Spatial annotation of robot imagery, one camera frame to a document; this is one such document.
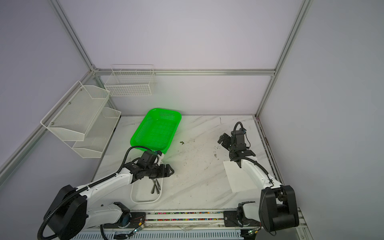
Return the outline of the silver fork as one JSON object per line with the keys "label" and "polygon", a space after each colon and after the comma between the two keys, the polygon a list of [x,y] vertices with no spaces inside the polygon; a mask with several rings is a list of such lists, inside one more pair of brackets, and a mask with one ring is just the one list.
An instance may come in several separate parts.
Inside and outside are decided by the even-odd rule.
{"label": "silver fork", "polygon": [[152,182],[153,182],[153,187],[152,187],[152,190],[151,190],[151,194],[154,194],[155,190],[157,189],[157,184],[156,184],[156,181],[154,179],[152,179]]}

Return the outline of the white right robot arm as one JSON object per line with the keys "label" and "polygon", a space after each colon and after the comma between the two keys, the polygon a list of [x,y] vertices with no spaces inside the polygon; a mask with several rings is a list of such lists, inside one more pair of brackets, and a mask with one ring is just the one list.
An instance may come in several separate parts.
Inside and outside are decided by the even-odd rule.
{"label": "white right robot arm", "polygon": [[268,233],[295,228],[300,224],[296,195],[289,185],[283,185],[255,159],[245,143],[246,130],[240,129],[219,137],[218,144],[229,151],[230,161],[245,171],[261,190],[260,201],[238,204],[235,211],[225,211],[227,227],[257,227]]}

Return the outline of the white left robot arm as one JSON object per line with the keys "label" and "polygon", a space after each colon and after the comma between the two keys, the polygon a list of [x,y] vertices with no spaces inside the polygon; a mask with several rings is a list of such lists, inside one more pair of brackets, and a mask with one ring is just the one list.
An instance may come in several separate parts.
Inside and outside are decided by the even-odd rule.
{"label": "white left robot arm", "polygon": [[145,151],[141,157],[123,160],[118,170],[102,179],[79,187],[62,187],[47,210],[37,237],[39,240],[70,240],[82,230],[104,225],[125,228],[131,225],[132,214],[119,201],[100,203],[110,193],[143,178],[151,180],[168,178],[174,174],[169,164],[160,161],[160,151]]}

